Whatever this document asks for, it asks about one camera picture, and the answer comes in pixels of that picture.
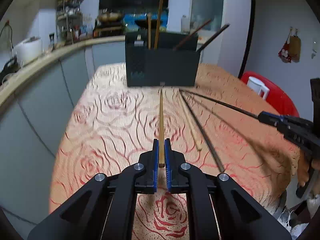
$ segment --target black basket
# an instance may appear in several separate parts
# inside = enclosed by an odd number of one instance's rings
[[[155,32],[151,44],[154,45]],[[146,31],[128,33],[125,38],[125,59],[128,87],[194,86],[200,53],[196,52],[198,36],[192,37],[179,50],[172,48],[185,35],[160,33],[158,49],[148,49]]]

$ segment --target white cup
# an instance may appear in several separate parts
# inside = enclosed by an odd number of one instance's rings
[[[251,88],[254,92],[256,92],[259,96],[261,96],[263,92],[264,94],[262,99],[266,100],[270,89],[266,87],[266,85],[260,79],[257,79],[255,77],[249,77],[247,86]]]

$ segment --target light switch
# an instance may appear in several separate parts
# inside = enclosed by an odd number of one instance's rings
[[[318,39],[313,38],[313,41],[312,41],[312,54],[311,54],[311,58],[312,59],[317,55],[318,49],[319,49]]]

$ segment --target red chair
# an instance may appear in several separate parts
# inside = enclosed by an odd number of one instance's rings
[[[255,77],[257,79],[260,79],[270,89],[269,94],[266,98],[266,101],[270,105],[272,105],[273,108],[276,109],[279,114],[283,114],[283,115],[287,114],[287,115],[299,117],[299,113],[294,103],[288,97],[288,95],[281,90],[280,87],[278,87],[276,84],[266,79],[265,77],[252,71],[248,71],[244,73],[243,76],[241,77],[241,81],[247,84],[249,77]]]

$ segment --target table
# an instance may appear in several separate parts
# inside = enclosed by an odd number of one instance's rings
[[[236,77],[215,65],[200,64],[196,88],[209,97],[254,114],[277,114]],[[195,147],[178,100],[177,88],[164,88],[164,136],[172,149],[203,172],[219,170],[204,140]],[[127,88],[125,64],[98,68],[76,105],[57,153],[52,174],[50,212],[96,173],[113,175],[136,163],[158,138],[159,88]],[[188,99],[229,174],[269,212],[297,169],[299,150],[275,128],[246,115],[197,98],[213,113]],[[188,239],[184,194],[166,191],[165,169],[159,169],[158,192],[138,195],[133,239]]]

